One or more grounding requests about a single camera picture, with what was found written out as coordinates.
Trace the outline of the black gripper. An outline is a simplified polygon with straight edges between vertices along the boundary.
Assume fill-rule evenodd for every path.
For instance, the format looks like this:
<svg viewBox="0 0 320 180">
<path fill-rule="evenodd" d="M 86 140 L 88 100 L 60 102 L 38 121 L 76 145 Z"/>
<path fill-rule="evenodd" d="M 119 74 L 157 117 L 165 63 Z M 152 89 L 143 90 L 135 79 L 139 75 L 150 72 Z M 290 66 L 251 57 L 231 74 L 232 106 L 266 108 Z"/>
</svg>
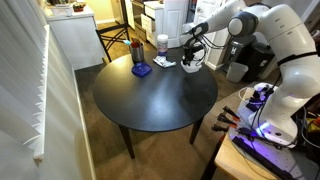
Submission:
<svg viewBox="0 0 320 180">
<path fill-rule="evenodd" d="M 204 46 L 203 45 L 196 45 L 196 46 L 191 46 L 189 48 L 184 49 L 184 56 L 182 57 L 182 64 L 183 65 L 191 65 L 191 62 L 194 60 L 195 54 L 203 50 Z"/>
</svg>

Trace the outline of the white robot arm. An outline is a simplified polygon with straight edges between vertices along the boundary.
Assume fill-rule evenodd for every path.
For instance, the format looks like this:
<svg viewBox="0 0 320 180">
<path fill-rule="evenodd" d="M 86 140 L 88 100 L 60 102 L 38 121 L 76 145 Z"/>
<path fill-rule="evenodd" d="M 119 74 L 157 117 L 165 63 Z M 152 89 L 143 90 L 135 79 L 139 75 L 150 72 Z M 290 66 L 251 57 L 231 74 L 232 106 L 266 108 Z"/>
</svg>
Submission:
<svg viewBox="0 0 320 180">
<path fill-rule="evenodd" d="M 199 36 L 224 28 L 234 37 L 260 32 L 266 38 L 277 59 L 282 84 L 248 121 L 259 136 L 294 147 L 298 127 L 292 115 L 320 93 L 320 59 L 308 29 L 286 4 L 248 6 L 243 0 L 229 0 L 183 33 L 180 43 L 187 49 Z"/>
</svg>

